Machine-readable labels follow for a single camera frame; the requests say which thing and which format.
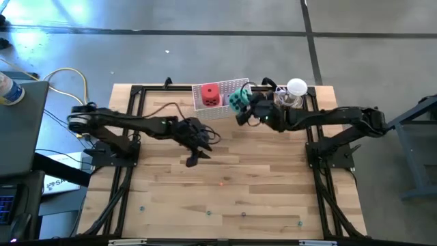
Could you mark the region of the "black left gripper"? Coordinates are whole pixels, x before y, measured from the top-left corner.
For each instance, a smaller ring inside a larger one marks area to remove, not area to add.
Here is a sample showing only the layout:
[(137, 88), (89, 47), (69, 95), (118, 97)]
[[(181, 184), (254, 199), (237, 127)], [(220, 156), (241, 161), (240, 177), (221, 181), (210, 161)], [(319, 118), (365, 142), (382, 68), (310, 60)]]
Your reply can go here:
[(202, 124), (198, 118), (186, 118), (181, 120), (172, 128), (172, 139), (189, 150), (198, 150), (192, 152), (186, 159), (185, 166), (194, 167), (197, 165), (198, 158), (210, 159), (208, 152), (212, 151), (209, 142), (209, 136), (206, 132), (206, 125)]

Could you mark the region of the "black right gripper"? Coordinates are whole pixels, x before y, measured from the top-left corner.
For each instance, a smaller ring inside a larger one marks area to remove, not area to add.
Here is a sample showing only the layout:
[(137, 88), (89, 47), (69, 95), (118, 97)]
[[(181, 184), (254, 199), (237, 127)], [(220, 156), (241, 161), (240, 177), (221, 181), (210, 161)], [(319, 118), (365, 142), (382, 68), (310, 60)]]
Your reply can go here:
[(241, 111), (236, 115), (236, 121), (239, 126), (243, 126), (253, 115), (259, 121), (272, 130), (282, 133), (285, 131), (285, 111), (276, 105), (273, 99), (261, 92), (253, 92), (248, 95), (251, 110)]

